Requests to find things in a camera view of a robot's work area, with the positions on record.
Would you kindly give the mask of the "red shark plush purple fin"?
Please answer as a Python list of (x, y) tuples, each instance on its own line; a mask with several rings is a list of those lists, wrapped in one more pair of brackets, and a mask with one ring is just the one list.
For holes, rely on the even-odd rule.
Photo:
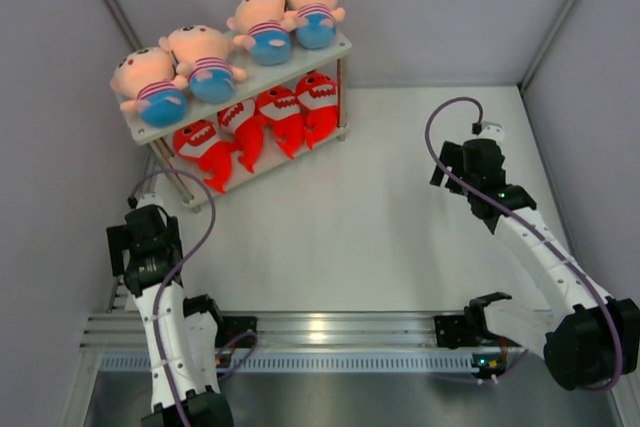
[(182, 159), (195, 163), (209, 173), (203, 182), (221, 194), (233, 173), (232, 154), (239, 150), (235, 142), (224, 140), (215, 124), (206, 119), (198, 120), (176, 130), (172, 136), (174, 152)]

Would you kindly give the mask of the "boy doll plush striped shirt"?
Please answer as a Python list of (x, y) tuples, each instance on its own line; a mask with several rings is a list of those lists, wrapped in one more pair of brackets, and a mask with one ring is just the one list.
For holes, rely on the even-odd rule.
[(235, 33), (234, 44), (263, 66), (287, 62), (291, 56), (290, 32), (295, 23), (285, 16), (286, 0), (241, 0), (227, 27)]
[(236, 84), (247, 79), (247, 72), (229, 62), (233, 42), (220, 31), (206, 25), (178, 28), (158, 41), (172, 55), (176, 72), (184, 76), (193, 96), (210, 104), (221, 104), (234, 97)]
[(340, 0), (286, 0), (285, 15), (295, 25), (298, 43), (308, 50), (328, 47), (337, 33), (337, 24), (345, 19), (346, 11)]
[(176, 73), (170, 54), (146, 47), (127, 55), (114, 69), (110, 87), (118, 94), (120, 109), (145, 124), (165, 128), (187, 113), (186, 78)]

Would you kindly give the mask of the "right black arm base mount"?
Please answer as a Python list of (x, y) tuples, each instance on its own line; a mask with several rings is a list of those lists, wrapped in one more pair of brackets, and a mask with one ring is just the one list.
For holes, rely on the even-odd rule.
[(481, 324), (465, 315), (437, 315), (434, 317), (436, 342), (439, 347), (497, 347), (499, 337), (489, 333)]

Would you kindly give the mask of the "red shark plush toy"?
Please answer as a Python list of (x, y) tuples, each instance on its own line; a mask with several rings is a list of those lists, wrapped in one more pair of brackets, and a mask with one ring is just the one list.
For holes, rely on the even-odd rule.
[(233, 138), (240, 151), (238, 162), (251, 174), (264, 147), (265, 120), (258, 113), (254, 97), (242, 100), (217, 113), (221, 130)]
[(256, 111), (271, 128), (282, 152), (294, 159), (305, 142), (305, 123), (295, 93), (283, 85), (277, 85), (258, 94)]
[(313, 149), (338, 126), (337, 83), (321, 72), (312, 71), (299, 79), (295, 94), (305, 116), (306, 145)]

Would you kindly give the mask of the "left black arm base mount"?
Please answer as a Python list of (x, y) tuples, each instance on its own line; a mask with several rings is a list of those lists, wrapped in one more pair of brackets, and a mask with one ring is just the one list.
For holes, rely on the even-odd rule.
[(257, 333), (258, 318), (252, 315), (224, 315), (218, 325), (215, 340), (217, 349), (231, 343), (236, 348), (248, 349), (256, 344), (249, 332)]

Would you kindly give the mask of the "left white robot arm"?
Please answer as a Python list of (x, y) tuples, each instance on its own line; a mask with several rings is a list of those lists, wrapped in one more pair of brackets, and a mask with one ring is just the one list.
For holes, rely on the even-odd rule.
[(177, 218), (150, 204), (130, 211), (106, 234), (112, 273), (133, 297), (146, 339), (151, 401), (140, 424), (232, 426), (215, 361), (226, 323), (210, 297), (185, 297)]

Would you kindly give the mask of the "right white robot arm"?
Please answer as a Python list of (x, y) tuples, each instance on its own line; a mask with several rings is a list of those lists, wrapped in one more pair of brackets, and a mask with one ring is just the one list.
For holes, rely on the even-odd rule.
[(443, 143), (430, 180), (465, 197), (474, 217), (516, 258), (545, 298), (537, 312), (505, 293), (472, 300), (468, 335), (480, 344), (501, 336), (542, 358), (562, 388), (594, 390), (636, 371), (639, 308), (591, 280), (557, 241), (537, 204), (506, 181), (505, 157), (488, 138)]

